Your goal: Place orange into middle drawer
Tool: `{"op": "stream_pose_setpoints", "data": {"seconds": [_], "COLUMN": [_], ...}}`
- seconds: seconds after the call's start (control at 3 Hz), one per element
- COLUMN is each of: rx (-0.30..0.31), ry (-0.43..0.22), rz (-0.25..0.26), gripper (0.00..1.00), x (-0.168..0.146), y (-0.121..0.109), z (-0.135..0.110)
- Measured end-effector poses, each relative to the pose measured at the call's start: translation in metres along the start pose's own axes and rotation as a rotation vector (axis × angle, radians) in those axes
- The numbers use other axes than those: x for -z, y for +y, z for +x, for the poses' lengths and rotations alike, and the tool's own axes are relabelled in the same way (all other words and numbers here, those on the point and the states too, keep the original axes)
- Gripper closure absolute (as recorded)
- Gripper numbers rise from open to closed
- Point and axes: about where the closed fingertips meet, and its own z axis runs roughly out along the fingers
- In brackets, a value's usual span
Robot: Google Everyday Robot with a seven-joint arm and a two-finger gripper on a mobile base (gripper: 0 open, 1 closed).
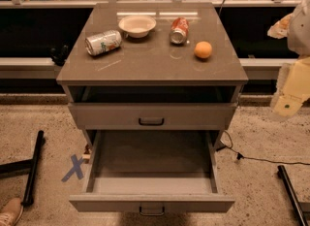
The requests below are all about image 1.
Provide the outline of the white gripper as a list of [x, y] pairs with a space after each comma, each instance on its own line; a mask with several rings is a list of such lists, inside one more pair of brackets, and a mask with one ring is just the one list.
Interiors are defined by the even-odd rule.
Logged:
[[[288, 35], [292, 14], [272, 25], [267, 35], [282, 39]], [[272, 111], [281, 117], [291, 117], [310, 98], [310, 57], [303, 56], [295, 63], [284, 63], [279, 70], [277, 90], [272, 98]]]

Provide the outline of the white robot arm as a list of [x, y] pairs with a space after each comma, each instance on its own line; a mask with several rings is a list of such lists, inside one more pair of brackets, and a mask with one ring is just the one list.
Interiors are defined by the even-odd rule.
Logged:
[[280, 68], [270, 102], [273, 114], [287, 119], [310, 98], [310, 1], [302, 0], [292, 13], [271, 26], [267, 35], [287, 38], [288, 49], [298, 55], [296, 62], [284, 63]]

